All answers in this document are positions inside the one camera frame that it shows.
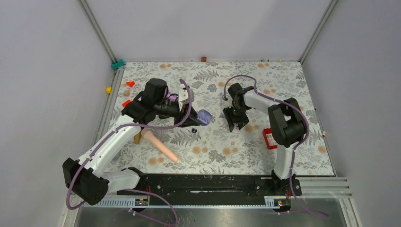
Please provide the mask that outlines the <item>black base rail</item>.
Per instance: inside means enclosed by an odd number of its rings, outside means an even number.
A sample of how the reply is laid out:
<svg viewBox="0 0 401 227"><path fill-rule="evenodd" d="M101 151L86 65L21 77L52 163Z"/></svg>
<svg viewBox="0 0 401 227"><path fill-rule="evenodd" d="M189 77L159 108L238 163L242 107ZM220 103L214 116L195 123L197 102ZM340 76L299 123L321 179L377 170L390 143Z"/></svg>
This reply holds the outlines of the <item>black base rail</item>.
<svg viewBox="0 0 401 227"><path fill-rule="evenodd" d="M153 206L164 204L156 194L171 205L256 206L264 205L266 196L302 195L299 180L293 179L293 193L289 186L288 180L272 179L269 175L146 174L135 190L150 191L148 198Z"/></svg>

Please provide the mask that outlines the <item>red toy block box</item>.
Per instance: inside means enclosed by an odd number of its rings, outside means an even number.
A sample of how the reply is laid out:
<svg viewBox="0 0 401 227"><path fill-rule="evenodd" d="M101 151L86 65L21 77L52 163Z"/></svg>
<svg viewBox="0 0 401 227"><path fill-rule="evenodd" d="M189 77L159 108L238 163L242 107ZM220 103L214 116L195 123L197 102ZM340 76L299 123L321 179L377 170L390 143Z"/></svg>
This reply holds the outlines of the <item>red toy block box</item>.
<svg viewBox="0 0 401 227"><path fill-rule="evenodd" d="M273 135L272 135L272 130L270 128L263 129L262 134L263 134L263 138L265 140L267 149L272 150L272 149L278 148L278 144L274 140Z"/></svg>

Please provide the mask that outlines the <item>floral table mat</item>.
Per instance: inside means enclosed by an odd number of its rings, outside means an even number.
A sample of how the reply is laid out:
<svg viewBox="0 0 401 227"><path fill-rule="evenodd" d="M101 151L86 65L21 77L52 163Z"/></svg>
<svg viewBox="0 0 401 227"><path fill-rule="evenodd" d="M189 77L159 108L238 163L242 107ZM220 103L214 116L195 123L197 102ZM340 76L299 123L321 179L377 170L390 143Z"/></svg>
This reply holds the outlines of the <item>floral table mat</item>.
<svg viewBox="0 0 401 227"><path fill-rule="evenodd" d="M110 120L114 124L123 109L122 103L132 100L151 78L167 82L169 91L177 93L180 79L193 89L196 111L204 109L213 116L210 124L193 127L155 130L154 135L179 158L167 158L147 140L134 144L130 139L111 161L107 170L120 171L136 167L145 173L168 174L242 174L268 175L277 152L266 147L262 131L270 126L268 116L252 109L249 123L241 130L228 129L223 109L231 105L223 100L224 88L233 83L243 87L256 85L259 92L285 100L295 98L310 125L308 139L296 149L294 172L297 175L332 176L331 165L315 108L298 62L129 62ZM127 81L134 81L129 87Z"/></svg>

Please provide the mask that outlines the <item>gold microphone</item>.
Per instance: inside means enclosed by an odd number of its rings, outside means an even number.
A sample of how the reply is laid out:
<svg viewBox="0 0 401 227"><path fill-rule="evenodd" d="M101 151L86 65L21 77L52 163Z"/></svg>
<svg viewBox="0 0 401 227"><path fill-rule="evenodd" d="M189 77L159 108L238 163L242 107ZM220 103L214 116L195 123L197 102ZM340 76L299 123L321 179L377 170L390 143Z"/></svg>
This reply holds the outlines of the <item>gold microphone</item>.
<svg viewBox="0 0 401 227"><path fill-rule="evenodd" d="M139 132L138 134L136 134L134 136L133 143L134 144L140 144L140 140L141 140L141 132Z"/></svg>

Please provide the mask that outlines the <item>teal block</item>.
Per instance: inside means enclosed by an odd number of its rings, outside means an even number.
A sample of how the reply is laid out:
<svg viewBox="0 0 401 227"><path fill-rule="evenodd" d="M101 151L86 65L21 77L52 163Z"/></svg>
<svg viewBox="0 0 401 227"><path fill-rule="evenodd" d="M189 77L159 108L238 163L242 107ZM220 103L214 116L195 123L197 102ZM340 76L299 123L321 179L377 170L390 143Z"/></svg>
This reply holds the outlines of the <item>teal block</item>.
<svg viewBox="0 0 401 227"><path fill-rule="evenodd" d="M112 63L111 67L112 67L113 70L116 70L116 69L118 69L118 68L120 68L120 67L122 67L124 65L125 65L125 62L122 59L120 59L118 62Z"/></svg>

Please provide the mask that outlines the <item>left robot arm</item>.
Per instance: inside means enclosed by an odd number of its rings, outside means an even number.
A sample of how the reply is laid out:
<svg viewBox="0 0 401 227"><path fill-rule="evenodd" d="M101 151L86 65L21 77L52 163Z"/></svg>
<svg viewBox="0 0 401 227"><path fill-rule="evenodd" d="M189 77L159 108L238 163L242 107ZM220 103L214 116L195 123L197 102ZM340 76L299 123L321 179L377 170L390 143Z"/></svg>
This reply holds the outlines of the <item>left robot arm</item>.
<svg viewBox="0 0 401 227"><path fill-rule="evenodd" d="M205 110L193 109L193 91L183 79L180 82L182 88L179 93L170 95L164 80L150 79L144 90L126 104L116 123L89 151L76 160L68 158L64 161L62 169L68 188L68 209L80 207L71 205L72 193L79 196L83 202L95 205L108 193L130 189L135 194L142 194L146 190L146 180L133 168L119 172L105 171L117 153L137 134L154 144L174 162L178 160L176 155L151 133L152 129L162 130L163 127L151 126L149 123L158 115L172 117L174 124L166 129L173 129L206 126L212 118Z"/></svg>

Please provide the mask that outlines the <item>purple glitter microphone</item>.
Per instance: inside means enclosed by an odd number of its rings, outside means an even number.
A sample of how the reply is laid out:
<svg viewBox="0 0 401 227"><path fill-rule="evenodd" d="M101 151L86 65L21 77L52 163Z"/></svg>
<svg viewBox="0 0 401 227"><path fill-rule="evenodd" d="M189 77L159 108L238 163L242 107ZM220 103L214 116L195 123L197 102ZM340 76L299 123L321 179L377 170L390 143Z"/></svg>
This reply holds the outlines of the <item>purple glitter microphone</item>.
<svg viewBox="0 0 401 227"><path fill-rule="evenodd" d="M168 92L166 98L172 102L175 102L178 99L179 95L176 93Z"/></svg>

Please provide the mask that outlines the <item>pink microphone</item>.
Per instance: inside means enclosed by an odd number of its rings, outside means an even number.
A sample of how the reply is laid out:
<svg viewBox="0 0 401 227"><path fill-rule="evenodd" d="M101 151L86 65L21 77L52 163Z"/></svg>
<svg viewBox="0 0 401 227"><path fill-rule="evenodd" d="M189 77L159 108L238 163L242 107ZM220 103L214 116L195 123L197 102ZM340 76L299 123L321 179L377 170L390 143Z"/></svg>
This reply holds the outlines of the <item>pink microphone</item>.
<svg viewBox="0 0 401 227"><path fill-rule="evenodd" d="M172 152L164 143L162 143L152 132L152 130L144 128L141 131L141 136L152 143L156 148L159 149L166 157L168 157L173 162L177 163L179 161L178 156Z"/></svg>

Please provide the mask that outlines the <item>red flat block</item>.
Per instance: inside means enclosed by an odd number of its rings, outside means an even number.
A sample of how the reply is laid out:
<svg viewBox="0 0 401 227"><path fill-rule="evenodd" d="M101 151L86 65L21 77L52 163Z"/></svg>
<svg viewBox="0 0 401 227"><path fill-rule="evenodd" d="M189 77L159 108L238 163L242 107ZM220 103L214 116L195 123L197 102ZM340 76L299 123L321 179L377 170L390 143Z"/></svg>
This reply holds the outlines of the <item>red flat block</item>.
<svg viewBox="0 0 401 227"><path fill-rule="evenodd" d="M124 103L122 103L122 106L125 108L129 103L131 103L131 100L127 100Z"/></svg>

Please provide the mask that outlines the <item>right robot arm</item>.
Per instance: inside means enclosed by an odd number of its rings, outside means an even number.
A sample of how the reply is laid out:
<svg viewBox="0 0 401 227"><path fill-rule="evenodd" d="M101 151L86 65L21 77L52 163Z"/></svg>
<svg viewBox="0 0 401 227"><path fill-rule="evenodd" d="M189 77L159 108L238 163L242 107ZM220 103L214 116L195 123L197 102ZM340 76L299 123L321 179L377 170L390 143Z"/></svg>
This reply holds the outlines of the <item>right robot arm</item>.
<svg viewBox="0 0 401 227"><path fill-rule="evenodd" d="M274 193L283 195L290 189L288 179L295 175L295 150L309 133L307 120L297 100L277 100L256 91L253 86L242 87L239 83L232 84L228 88L228 94L232 105L224 108L223 114L230 132L235 127L240 130L248 124L246 111L250 109L268 115L272 137L278 144L277 160L272 172L276 179L272 180L271 188Z"/></svg>

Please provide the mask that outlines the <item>red triangle block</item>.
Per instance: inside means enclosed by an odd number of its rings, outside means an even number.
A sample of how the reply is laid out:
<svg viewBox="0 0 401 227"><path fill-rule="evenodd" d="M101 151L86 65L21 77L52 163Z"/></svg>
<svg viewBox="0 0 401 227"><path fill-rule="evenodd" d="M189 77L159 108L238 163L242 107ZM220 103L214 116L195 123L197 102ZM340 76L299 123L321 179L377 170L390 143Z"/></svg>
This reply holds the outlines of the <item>red triangle block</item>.
<svg viewBox="0 0 401 227"><path fill-rule="evenodd" d="M127 81L126 85L129 86L129 87L133 87L135 85L135 82L134 81Z"/></svg>

